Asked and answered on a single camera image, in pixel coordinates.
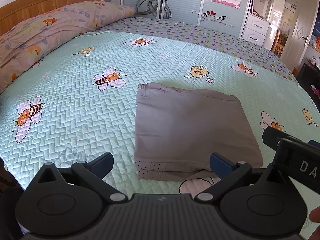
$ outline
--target wooden chair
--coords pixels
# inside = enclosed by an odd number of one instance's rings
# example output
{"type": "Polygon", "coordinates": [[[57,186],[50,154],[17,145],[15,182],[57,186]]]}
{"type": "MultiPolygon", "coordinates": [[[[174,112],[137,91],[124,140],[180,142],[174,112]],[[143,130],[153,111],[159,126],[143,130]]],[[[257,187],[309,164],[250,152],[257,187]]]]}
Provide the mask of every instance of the wooden chair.
{"type": "Polygon", "coordinates": [[[281,44],[282,39],[283,38],[281,35],[281,31],[277,30],[275,40],[273,41],[273,44],[272,44],[271,52],[276,54],[278,57],[281,56],[284,49],[284,45],[281,44]]]}

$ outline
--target quilted bedspread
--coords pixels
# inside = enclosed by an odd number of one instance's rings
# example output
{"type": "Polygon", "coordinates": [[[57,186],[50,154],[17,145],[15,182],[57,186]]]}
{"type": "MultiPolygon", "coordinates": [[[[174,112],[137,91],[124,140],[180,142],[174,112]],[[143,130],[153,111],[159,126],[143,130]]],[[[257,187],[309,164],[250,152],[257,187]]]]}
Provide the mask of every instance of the quilted bedspread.
{"type": "MultiPolygon", "coordinates": [[[[114,168],[104,180],[113,187],[129,196],[178,193],[180,182],[139,180],[135,170],[135,96],[138,84],[148,82],[238,97],[263,166],[274,156],[262,142],[268,126],[303,141],[320,141],[320,114],[295,82],[192,43],[103,32],[62,45],[0,95],[0,157],[26,188],[45,162],[69,167],[111,152],[114,168]]],[[[318,206],[319,197],[297,185],[309,209],[318,206]]]]}
{"type": "Polygon", "coordinates": [[[201,26],[131,17],[96,30],[96,32],[100,31],[136,33],[198,44],[254,63],[280,77],[296,82],[291,71],[269,50],[238,37],[201,26]]]}

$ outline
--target gray fabric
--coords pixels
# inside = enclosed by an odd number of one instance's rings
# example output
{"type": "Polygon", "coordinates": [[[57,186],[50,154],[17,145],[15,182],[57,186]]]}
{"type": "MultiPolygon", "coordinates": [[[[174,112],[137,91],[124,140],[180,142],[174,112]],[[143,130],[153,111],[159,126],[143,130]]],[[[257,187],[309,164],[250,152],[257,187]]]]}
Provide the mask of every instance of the gray fabric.
{"type": "Polygon", "coordinates": [[[233,162],[262,166],[262,155],[235,96],[158,83],[137,93],[134,159],[139,179],[185,180],[215,176],[217,152],[233,162]]]}

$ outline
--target white drawer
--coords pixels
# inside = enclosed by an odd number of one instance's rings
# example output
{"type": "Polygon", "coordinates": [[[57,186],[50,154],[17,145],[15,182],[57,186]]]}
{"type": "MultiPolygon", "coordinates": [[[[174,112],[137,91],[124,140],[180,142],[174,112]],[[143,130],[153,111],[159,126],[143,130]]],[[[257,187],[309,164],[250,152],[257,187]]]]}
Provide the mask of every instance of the white drawer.
{"type": "Polygon", "coordinates": [[[261,33],[262,35],[266,35],[269,25],[270,23],[249,14],[248,22],[245,27],[258,33],[261,33]]]}
{"type": "Polygon", "coordinates": [[[263,45],[263,42],[264,42],[264,39],[266,37],[260,33],[257,33],[253,30],[250,30],[248,28],[245,28],[244,29],[244,33],[243,33],[243,36],[242,36],[242,39],[244,40],[247,40],[247,41],[251,41],[255,44],[258,44],[260,46],[263,45]]]}

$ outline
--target pillow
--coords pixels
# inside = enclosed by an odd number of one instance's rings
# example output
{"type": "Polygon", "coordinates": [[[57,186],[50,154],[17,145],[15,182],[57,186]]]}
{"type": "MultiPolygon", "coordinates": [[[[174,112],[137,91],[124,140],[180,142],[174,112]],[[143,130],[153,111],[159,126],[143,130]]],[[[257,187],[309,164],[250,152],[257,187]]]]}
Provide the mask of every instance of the pillow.
{"type": "Polygon", "coordinates": [[[72,38],[134,14],[135,9],[128,6],[87,1],[18,23],[0,36],[0,94],[34,63],[72,38]]]}

